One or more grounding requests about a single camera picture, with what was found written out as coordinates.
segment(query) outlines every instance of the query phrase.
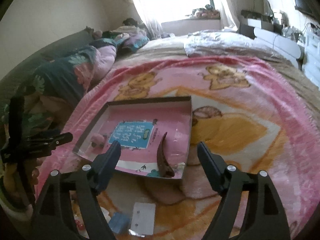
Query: metal screw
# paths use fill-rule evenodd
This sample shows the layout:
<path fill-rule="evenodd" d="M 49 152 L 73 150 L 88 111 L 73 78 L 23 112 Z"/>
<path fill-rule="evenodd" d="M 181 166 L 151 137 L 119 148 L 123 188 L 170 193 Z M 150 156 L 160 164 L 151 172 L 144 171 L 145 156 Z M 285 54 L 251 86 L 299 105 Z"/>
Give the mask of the metal screw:
<path fill-rule="evenodd" d="M 59 171 L 57 171 L 57 170 L 53 170 L 53 171 L 51 171 L 51 173 L 50 173 L 50 175 L 51 176 L 57 176 L 59 174 Z"/>
<path fill-rule="evenodd" d="M 228 169 L 229 171 L 235 171 L 237 168 L 236 168 L 235 166 L 233 166 L 233 165 L 229 165 L 229 166 L 227 167 L 227 169 Z"/>
<path fill-rule="evenodd" d="M 91 169 L 91 166 L 89 164 L 82 166 L 83 171 L 89 171 L 90 169 Z"/>
<path fill-rule="evenodd" d="M 268 176 L 268 173 L 267 173 L 266 171 L 260 171 L 259 174 L 260 174 L 262 177 Z"/>

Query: white card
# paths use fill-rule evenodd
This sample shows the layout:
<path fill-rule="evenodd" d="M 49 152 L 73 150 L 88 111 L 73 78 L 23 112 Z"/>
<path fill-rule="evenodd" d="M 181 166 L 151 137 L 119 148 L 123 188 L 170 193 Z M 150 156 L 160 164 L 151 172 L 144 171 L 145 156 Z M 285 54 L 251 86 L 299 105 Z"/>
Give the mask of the white card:
<path fill-rule="evenodd" d="M 133 206 L 131 230 L 139 235 L 153 235 L 156 204 L 138 203 Z"/>

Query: cartoon print blanket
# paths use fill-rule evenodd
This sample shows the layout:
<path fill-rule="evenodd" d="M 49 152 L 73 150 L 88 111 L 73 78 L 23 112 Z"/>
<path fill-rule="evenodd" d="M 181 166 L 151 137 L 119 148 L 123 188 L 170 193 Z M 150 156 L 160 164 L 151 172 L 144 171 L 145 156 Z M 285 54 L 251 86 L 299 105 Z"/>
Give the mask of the cartoon print blanket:
<path fill-rule="evenodd" d="M 242 171 L 269 173 L 285 207 L 291 236 L 296 236 L 320 200 L 320 134 L 294 89 L 270 65 L 253 57 L 164 60 L 109 73 L 67 122 L 64 132 L 73 133 L 74 140 L 45 160 L 37 194 L 51 170 L 67 172 L 82 164 L 71 151 L 105 102 L 183 95 L 192 96 L 193 122 L 182 181 L 115 173 L 99 196 L 100 205 L 111 216 L 115 212 L 131 216 L 135 202 L 154 202 L 155 239 L 201 239 L 220 201 L 196 156 L 196 144 L 204 141 L 213 153 Z M 239 232 L 245 201 L 244 195 L 233 234 Z"/>

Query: brown claw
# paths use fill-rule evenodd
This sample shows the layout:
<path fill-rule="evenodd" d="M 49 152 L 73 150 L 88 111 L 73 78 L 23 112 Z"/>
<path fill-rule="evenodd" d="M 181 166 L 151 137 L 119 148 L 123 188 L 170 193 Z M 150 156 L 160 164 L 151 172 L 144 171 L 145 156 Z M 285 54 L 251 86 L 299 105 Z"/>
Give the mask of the brown claw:
<path fill-rule="evenodd" d="M 157 150 L 157 164 L 158 164 L 160 176 L 162 178 L 171 178 L 171 177 L 174 177 L 174 171 L 170 167 L 169 163 L 167 162 L 163 152 L 164 139 L 166 136 L 167 136 L 167 132 L 162 136 L 161 142 Z"/>

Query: pink box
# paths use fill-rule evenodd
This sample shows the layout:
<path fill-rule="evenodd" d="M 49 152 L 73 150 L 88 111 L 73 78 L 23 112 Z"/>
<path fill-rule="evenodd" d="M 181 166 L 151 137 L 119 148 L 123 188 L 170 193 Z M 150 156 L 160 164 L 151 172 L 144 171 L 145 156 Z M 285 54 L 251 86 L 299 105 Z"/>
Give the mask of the pink box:
<path fill-rule="evenodd" d="M 181 179 L 188 158 L 192 122 L 191 97 L 145 98 L 107 102 L 86 128 L 73 152 L 89 161 L 121 144 L 116 170 L 160 177 L 157 150 L 163 135 L 164 156 Z"/>

